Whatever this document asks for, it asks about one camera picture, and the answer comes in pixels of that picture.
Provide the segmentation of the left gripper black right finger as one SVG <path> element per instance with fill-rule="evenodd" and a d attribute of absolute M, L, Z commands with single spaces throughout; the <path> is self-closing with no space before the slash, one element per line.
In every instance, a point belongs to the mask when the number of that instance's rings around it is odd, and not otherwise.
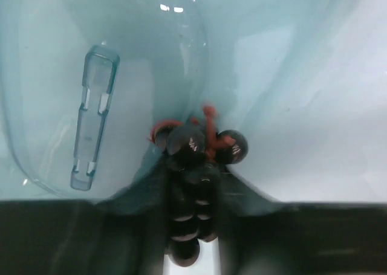
<path fill-rule="evenodd" d="M 220 168 L 221 274 L 385 274 L 386 205 L 280 202 Z"/>

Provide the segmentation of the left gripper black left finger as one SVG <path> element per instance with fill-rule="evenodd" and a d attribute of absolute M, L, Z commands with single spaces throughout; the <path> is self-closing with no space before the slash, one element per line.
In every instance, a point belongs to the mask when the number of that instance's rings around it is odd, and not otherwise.
<path fill-rule="evenodd" d="M 1 202 L 2 274 L 162 274 L 167 169 L 99 203 Z"/>

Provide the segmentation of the dark purple grape bunch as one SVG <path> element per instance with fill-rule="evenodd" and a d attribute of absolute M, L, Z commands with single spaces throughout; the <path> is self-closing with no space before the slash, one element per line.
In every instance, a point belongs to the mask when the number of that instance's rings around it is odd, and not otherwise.
<path fill-rule="evenodd" d="M 167 167 L 169 212 L 166 254 L 180 267 L 193 265 L 200 242 L 212 242 L 215 230 L 217 184 L 222 167 L 240 163 L 248 154 L 247 139 L 239 131 L 220 132 L 218 112 L 202 107 L 202 120 L 169 119 L 153 126 L 148 140 L 163 154 Z"/>

